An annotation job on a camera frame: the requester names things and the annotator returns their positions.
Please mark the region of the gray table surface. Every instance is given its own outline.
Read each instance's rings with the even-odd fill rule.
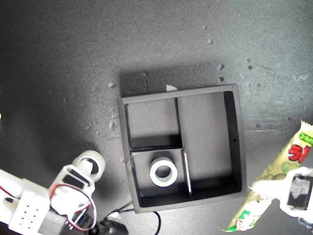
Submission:
[[[298,121],[313,122],[312,64],[312,0],[2,0],[0,168],[48,187],[82,151],[100,151],[100,219],[131,201],[116,100],[236,83],[251,184]],[[224,234],[243,200],[161,211],[160,235]],[[157,228],[153,213],[122,220],[130,234]],[[246,234],[310,232],[276,201]]]

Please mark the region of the tape roll core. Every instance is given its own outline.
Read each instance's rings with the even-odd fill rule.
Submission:
[[[170,173],[165,177],[157,176],[157,169],[161,166],[167,166],[170,168]],[[152,161],[150,167],[150,179],[156,186],[168,187],[176,181],[177,177],[177,168],[170,159],[161,157]]]

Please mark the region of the white tape roll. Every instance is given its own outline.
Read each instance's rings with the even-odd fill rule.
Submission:
[[[161,166],[167,166],[171,169],[170,173],[165,177],[157,176],[157,169]],[[172,185],[178,176],[178,171],[174,163],[168,158],[157,158],[151,163],[150,179],[159,187],[168,187]]]
[[[91,174],[90,177],[95,181],[97,182],[103,172],[104,172],[104,169],[106,168],[106,162],[104,161],[102,155],[96,151],[93,151],[93,150],[88,150],[88,151],[85,151],[83,152],[81,155],[79,155],[77,158],[74,159],[73,161],[73,165],[78,167],[79,164],[84,160],[84,159],[91,159],[93,160],[97,166],[98,166],[98,172],[95,173],[95,174]]]

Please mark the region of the black box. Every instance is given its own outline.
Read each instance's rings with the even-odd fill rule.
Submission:
[[[125,163],[136,213],[245,196],[246,160],[236,85],[119,100]],[[150,179],[150,164],[173,161],[169,187]]]

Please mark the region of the yellow snack bag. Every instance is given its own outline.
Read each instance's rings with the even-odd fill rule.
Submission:
[[[281,180],[287,172],[298,168],[308,155],[313,145],[313,126],[301,122],[300,130],[294,134],[288,144],[280,151],[277,157],[259,175],[259,180]],[[270,206],[274,198],[264,197],[251,191],[235,217],[231,220],[225,232],[246,231],[252,229],[256,221]]]

